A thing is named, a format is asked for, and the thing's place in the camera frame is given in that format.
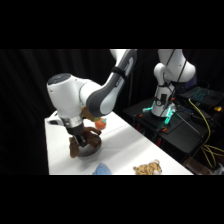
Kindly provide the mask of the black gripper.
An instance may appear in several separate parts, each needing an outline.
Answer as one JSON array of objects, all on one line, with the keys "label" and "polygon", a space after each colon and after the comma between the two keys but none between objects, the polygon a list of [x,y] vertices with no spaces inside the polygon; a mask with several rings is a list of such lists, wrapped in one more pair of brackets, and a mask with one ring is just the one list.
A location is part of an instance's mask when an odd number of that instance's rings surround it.
[{"label": "black gripper", "polygon": [[67,128],[67,132],[74,138],[77,138],[80,147],[84,148],[87,146],[87,140],[84,138],[84,124],[80,124],[76,127]]}]

